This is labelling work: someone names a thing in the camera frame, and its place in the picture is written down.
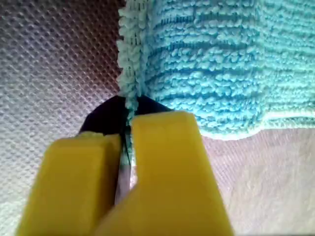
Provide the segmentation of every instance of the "cloth fold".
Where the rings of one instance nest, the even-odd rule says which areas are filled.
[[[127,0],[120,16],[129,117],[146,95],[216,139],[315,127],[312,0]]]

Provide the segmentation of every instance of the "mesh fabric background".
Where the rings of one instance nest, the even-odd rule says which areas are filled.
[[[118,92],[123,5],[0,0],[0,235],[13,235],[47,146]],[[314,130],[204,142],[237,233],[315,232]]]
[[[123,0],[0,1],[0,235],[12,235],[41,157],[118,91]]]

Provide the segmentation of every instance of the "microfiber cloth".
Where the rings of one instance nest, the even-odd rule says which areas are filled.
[[[315,127],[314,0],[127,0],[119,13],[130,117],[146,95],[216,139]]]

